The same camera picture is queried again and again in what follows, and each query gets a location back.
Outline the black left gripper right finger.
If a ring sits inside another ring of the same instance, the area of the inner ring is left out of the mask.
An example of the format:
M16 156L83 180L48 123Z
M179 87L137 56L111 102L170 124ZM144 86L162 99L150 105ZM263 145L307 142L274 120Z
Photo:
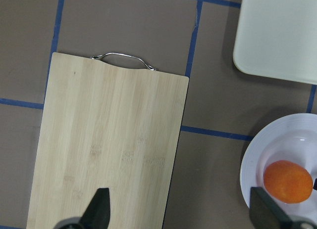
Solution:
M293 225L262 187L251 187L249 217L256 229L290 229Z

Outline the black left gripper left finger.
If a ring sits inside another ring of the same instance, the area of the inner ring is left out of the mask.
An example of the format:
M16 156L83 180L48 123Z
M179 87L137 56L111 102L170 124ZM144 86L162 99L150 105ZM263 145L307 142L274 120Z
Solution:
M98 188L82 215L79 224L84 229L107 229L110 222L109 188Z

